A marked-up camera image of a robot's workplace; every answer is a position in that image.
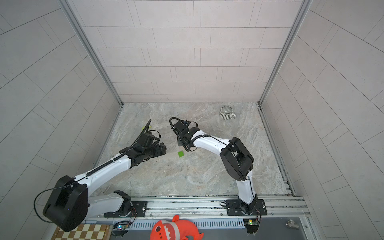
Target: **work surface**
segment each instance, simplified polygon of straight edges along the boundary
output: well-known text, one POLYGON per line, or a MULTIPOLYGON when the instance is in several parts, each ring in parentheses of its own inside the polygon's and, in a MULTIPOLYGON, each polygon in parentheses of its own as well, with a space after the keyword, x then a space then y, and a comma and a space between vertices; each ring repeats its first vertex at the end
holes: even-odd
POLYGON ((149 119, 152 119, 151 130, 160 132, 167 153, 120 173, 96 190, 96 195, 114 190, 122 190, 130 196, 238 193, 235 180, 225 171, 218 155, 202 148, 186 152, 177 146, 176 134, 169 125, 170 117, 195 121, 201 130, 213 136, 224 139, 238 137, 255 160, 253 187, 256 192, 286 193, 255 103, 126 103, 99 164, 130 146, 149 119), (233 108, 236 119, 220 118, 219 112, 224 105, 233 108), (179 151, 184 151, 183 157, 178 156, 179 151))

